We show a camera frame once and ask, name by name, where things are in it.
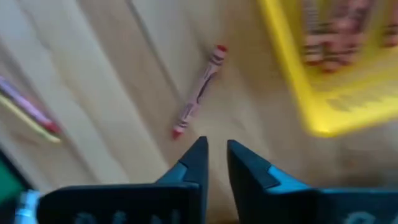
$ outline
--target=wooden table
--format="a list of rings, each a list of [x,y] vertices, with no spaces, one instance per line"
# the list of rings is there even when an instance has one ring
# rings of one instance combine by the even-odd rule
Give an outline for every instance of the wooden table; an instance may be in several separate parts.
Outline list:
[[[394,185],[396,122],[308,135],[269,38],[255,0],[0,0],[0,74],[63,129],[52,144],[0,108],[0,142],[48,192],[153,182],[208,136],[209,222],[236,219],[227,139],[314,186]],[[228,58],[189,130],[172,141],[215,44],[228,46]]]

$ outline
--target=yellow basket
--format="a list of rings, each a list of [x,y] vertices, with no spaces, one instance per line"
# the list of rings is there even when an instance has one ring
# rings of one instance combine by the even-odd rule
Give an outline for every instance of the yellow basket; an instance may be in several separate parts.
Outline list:
[[[398,48],[382,47],[381,35],[390,1],[378,1],[372,12],[359,60],[333,74],[302,62],[300,0],[259,3],[284,73],[313,134],[333,137],[398,115]],[[321,13],[328,4],[319,0]]]

